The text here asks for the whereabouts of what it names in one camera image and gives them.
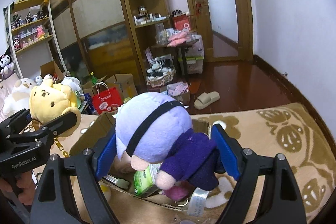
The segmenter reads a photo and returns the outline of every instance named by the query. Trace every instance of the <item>black strap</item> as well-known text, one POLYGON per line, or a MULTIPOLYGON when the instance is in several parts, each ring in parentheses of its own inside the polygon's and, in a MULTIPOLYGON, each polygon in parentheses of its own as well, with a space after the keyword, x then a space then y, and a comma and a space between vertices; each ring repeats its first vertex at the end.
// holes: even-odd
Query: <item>black strap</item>
POLYGON ((168 112, 172 108, 176 106, 181 106, 184 108, 184 106, 178 102, 178 101, 170 101, 165 102, 164 104, 160 105, 157 109, 155 109, 148 117, 139 125, 139 127, 134 132, 133 136, 131 137, 127 148, 126 153, 132 157, 135 149, 137 148, 137 145, 139 141, 141 140, 142 136, 147 132, 151 124, 161 115, 168 112))

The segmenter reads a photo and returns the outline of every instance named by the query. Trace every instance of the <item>blue gripper pad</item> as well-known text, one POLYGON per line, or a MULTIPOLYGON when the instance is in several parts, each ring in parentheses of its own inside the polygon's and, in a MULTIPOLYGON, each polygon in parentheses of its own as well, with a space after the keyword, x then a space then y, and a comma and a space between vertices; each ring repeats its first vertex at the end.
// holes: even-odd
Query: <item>blue gripper pad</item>
POLYGON ((217 144, 220 153, 220 160, 227 174, 237 181, 241 175, 238 170, 237 158, 215 125, 211 128, 211 139, 213 139, 217 144))
POLYGON ((97 166, 96 166, 96 180, 99 181, 102 177, 106 176, 111 168, 111 165, 114 161, 114 158, 117 154, 117 143, 116 143, 116 135, 109 139, 105 148, 100 153, 97 159, 97 166))

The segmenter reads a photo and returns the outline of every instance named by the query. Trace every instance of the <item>green tissue package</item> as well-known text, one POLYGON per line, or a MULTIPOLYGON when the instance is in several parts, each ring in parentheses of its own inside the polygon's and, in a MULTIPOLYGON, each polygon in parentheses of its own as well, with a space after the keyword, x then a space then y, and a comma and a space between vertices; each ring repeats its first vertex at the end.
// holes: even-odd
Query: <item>green tissue package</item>
POLYGON ((155 179, 160 166, 161 164, 150 164, 144 171, 135 172, 134 191, 136 196, 146 198, 158 190, 155 179))

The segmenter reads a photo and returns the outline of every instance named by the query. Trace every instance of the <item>metal screw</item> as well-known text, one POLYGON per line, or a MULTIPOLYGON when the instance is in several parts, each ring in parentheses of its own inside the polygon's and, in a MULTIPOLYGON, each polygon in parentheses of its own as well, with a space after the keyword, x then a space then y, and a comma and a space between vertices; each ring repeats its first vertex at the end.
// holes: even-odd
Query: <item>metal screw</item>
POLYGON ((58 155, 57 154, 52 154, 51 156, 50 156, 50 159, 51 160, 56 160, 58 158, 58 155))
POLYGON ((251 155, 252 154, 252 150, 249 149, 249 148, 244 148, 243 152, 244 152, 245 155, 251 155))
POLYGON ((281 153, 278 154, 277 157, 278 157, 279 160, 285 160, 285 158, 286 158, 285 155, 281 154, 281 153))
POLYGON ((90 148, 85 148, 83 150, 83 155, 87 156, 87 155, 90 155, 92 153, 92 150, 90 148))

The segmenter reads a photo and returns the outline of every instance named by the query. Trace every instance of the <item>green bottle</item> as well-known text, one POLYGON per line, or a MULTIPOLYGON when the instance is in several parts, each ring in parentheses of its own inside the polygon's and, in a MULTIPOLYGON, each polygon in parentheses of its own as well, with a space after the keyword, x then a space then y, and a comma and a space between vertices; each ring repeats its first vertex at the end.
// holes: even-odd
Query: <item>green bottle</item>
POLYGON ((93 72, 90 73, 90 75, 91 75, 91 81, 92 81, 92 84, 93 84, 93 85, 97 84, 97 82, 98 82, 97 77, 93 75, 93 72))

